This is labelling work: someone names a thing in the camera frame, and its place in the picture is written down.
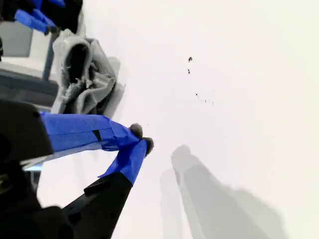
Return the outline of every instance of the white table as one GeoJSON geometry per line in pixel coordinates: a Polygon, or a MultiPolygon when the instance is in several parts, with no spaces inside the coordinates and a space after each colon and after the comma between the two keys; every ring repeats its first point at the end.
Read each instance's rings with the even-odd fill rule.
{"type": "MultiPolygon", "coordinates": [[[[120,62],[106,115],[155,142],[113,238],[319,238],[318,6],[84,3],[87,35],[120,62]]],[[[47,162],[42,205],[67,205],[114,157],[47,162]]]]}

